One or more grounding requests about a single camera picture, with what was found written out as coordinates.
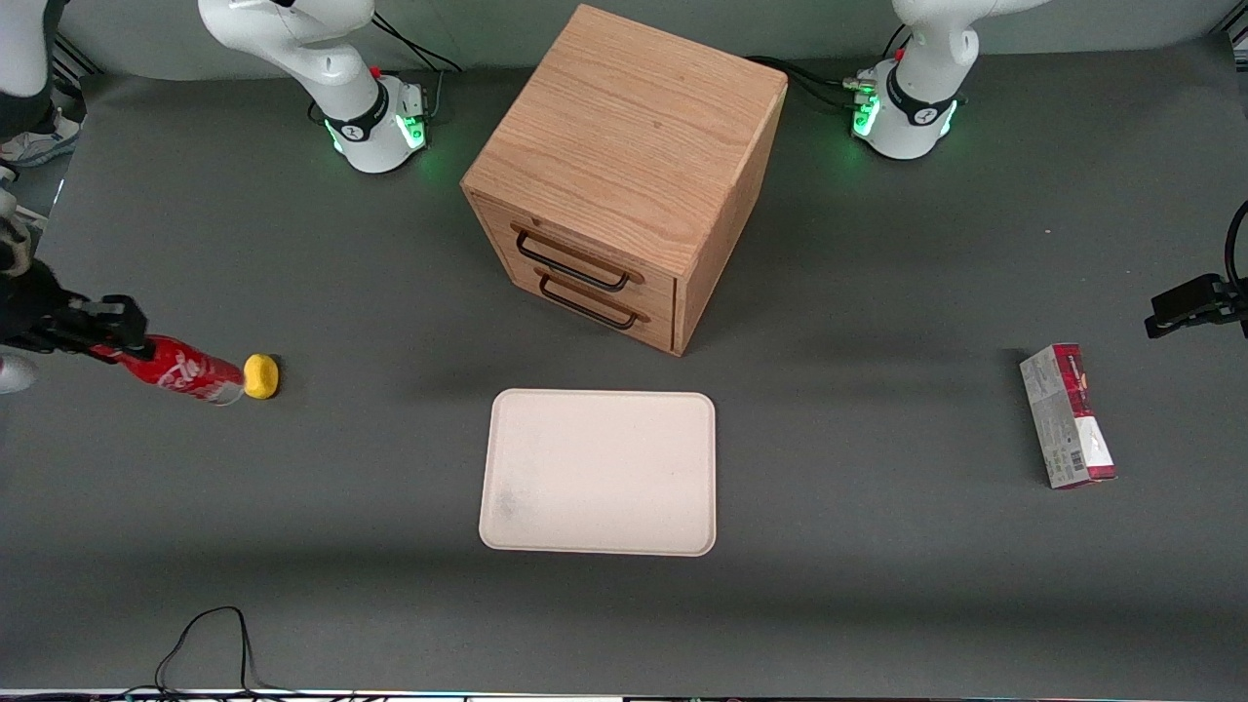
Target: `drawer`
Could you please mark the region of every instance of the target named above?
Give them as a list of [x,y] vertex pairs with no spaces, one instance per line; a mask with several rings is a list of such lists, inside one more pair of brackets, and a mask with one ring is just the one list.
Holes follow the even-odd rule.
[[671,310],[663,314],[650,314],[628,307],[619,300],[583,285],[577,280],[560,276],[542,266],[528,266],[512,271],[512,280],[522,290],[532,292],[549,302],[593,320],[605,327],[631,336],[643,344],[661,351],[671,352]]
[[542,222],[505,205],[474,196],[477,215],[514,279],[518,271],[538,266],[562,280],[574,281],[631,310],[651,316],[671,316],[675,279],[646,266],[612,260],[580,241],[562,236]]

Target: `wooden cabinet top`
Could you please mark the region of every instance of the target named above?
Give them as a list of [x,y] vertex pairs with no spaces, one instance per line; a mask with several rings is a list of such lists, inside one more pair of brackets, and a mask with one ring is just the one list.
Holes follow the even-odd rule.
[[582,5],[463,185],[685,275],[786,85]]

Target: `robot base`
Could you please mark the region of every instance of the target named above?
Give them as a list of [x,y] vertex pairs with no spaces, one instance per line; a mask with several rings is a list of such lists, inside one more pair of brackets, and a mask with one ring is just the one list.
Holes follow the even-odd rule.
[[859,71],[857,79],[872,89],[866,92],[866,102],[854,114],[850,134],[866,141],[881,155],[899,161],[911,161],[926,156],[952,126],[957,102],[948,111],[925,126],[910,124],[910,117],[889,97],[889,91],[874,86],[884,85],[884,79],[896,66],[894,60]]
[[326,122],[333,147],[357,171],[383,174],[402,166],[428,142],[424,124],[424,92],[394,76],[378,79],[389,94],[389,111],[364,141],[339,137]]

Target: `green led light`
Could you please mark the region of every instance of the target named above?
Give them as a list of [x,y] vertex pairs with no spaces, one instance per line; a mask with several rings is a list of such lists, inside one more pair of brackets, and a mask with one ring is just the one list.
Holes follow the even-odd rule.
[[329,132],[329,139],[333,140],[333,150],[342,154],[342,144],[338,144],[338,135],[333,132],[333,127],[329,126],[329,120],[324,121],[324,129]]
[[869,136],[871,134],[871,127],[875,126],[875,119],[880,116],[880,99],[872,96],[871,101],[866,105],[859,107],[859,116],[854,119],[854,131],[859,136]]
[[413,151],[424,146],[424,120],[394,115],[394,124],[398,125],[399,131],[403,132],[403,139],[407,140],[407,145]]
[[957,100],[953,100],[953,104],[950,105],[950,107],[948,107],[948,116],[945,117],[945,126],[942,126],[940,129],[940,135],[941,136],[945,136],[946,134],[948,134],[950,127],[953,126],[953,112],[956,112],[956,111],[957,111]]

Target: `red plastic bottle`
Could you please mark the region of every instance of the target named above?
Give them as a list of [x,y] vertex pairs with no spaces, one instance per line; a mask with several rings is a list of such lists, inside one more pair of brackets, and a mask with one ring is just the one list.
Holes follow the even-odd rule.
[[147,385],[190,395],[212,405],[223,407],[242,397],[243,373],[238,366],[208,356],[170,336],[149,336],[147,341],[155,345],[151,361],[141,361],[107,346],[96,346],[91,351],[117,361]]

